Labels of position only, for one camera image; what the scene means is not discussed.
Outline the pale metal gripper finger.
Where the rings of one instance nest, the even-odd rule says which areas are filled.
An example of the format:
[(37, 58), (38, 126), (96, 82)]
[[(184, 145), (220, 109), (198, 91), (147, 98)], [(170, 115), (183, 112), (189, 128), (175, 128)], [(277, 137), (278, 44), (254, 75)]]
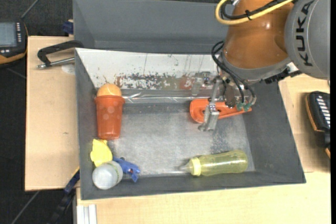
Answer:
[(198, 127), (199, 131), (213, 131), (215, 130), (217, 120), (219, 117), (219, 111), (214, 104), (210, 104), (204, 111), (204, 122)]
[(198, 95), (203, 87), (208, 87), (212, 84), (210, 72), (198, 72), (194, 76), (194, 83), (192, 86), (192, 95)]

